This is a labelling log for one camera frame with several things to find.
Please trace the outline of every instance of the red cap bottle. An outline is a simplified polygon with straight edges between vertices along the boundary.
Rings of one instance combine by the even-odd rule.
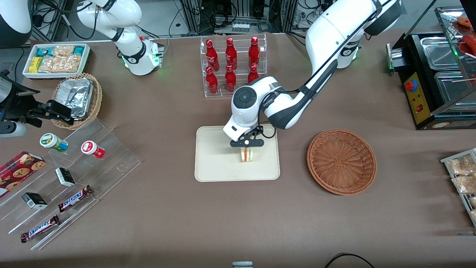
[[[214,71],[218,72],[220,70],[220,64],[218,63],[218,54],[217,50],[213,47],[213,41],[207,39],[205,41],[207,46],[207,62],[208,65],[213,68]]]
[[[253,66],[253,64],[256,64],[256,66],[259,66],[259,47],[258,47],[258,37],[253,36],[251,38],[251,46],[249,47],[248,51],[248,64],[249,67]]]
[[[234,70],[238,68],[237,50],[233,45],[233,38],[227,39],[227,50],[225,51],[227,64],[230,64]]]
[[[213,73],[213,70],[210,66],[207,66],[205,69],[207,72],[207,76],[205,77],[205,80],[207,80],[207,87],[208,91],[210,91],[210,94],[215,95],[218,93],[218,80],[216,75]]]
[[[231,64],[227,65],[227,73],[225,74],[225,80],[227,80],[227,90],[230,93],[235,91],[235,86],[237,85],[237,76],[233,72],[233,66]]]
[[[258,79],[259,78],[259,75],[258,73],[256,72],[258,69],[258,67],[256,66],[256,64],[253,64],[250,68],[250,72],[248,74],[248,84],[251,84],[251,82],[253,82],[255,79]]]

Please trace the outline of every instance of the yellow control panel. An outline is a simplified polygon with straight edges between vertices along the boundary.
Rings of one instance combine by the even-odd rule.
[[[421,89],[417,73],[410,76],[403,85],[405,86],[405,92],[407,93],[415,122],[419,124],[429,118],[431,113],[426,103],[423,90]]]

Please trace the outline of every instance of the cookie box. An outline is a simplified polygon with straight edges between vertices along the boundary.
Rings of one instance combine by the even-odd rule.
[[[56,72],[56,73],[41,73],[41,72],[30,72],[31,61],[34,57],[37,56],[38,51],[45,48],[55,47],[56,45],[63,46],[76,46],[84,47],[84,50],[81,54],[81,60],[79,62],[79,67],[77,72]],[[63,79],[73,75],[83,73],[86,68],[86,63],[89,57],[90,47],[86,43],[49,43],[49,44],[37,44],[31,48],[30,55],[28,56],[25,67],[23,68],[23,75],[32,80],[51,80],[51,79]]]
[[[0,197],[13,190],[31,174],[44,166],[43,158],[28,152],[21,152],[6,164],[0,166]]]

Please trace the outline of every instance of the tray of snacks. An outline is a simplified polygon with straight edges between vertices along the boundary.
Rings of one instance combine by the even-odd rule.
[[[476,227],[476,148],[441,159]]]
[[[30,79],[62,79],[83,73],[90,48],[85,43],[37,44],[31,48],[23,75]]]

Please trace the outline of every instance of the round wicker basket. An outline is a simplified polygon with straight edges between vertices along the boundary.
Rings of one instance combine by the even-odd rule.
[[[80,126],[84,125],[86,122],[95,118],[99,114],[99,110],[101,109],[101,101],[102,101],[101,85],[98,83],[98,80],[96,80],[96,78],[94,78],[94,76],[92,76],[88,73],[82,73],[82,74],[74,75],[74,76],[68,77],[66,80],[79,79],[79,78],[88,78],[88,79],[90,79],[91,81],[94,82],[94,88],[93,88],[93,93],[92,93],[93,95],[91,96],[91,103],[89,105],[88,117],[86,117],[86,119],[83,120],[83,121],[74,121],[73,125],[68,125],[65,122],[62,122],[62,121],[59,121],[59,120],[52,120],[53,124],[57,127],[76,130]],[[60,88],[60,85],[58,85],[56,87],[56,90],[53,93],[53,100],[56,98],[56,94],[58,93],[59,88]]]
[[[377,172],[370,146],[357,134],[341,129],[314,137],[307,150],[307,166],[324,189],[342,196],[365,191]]]

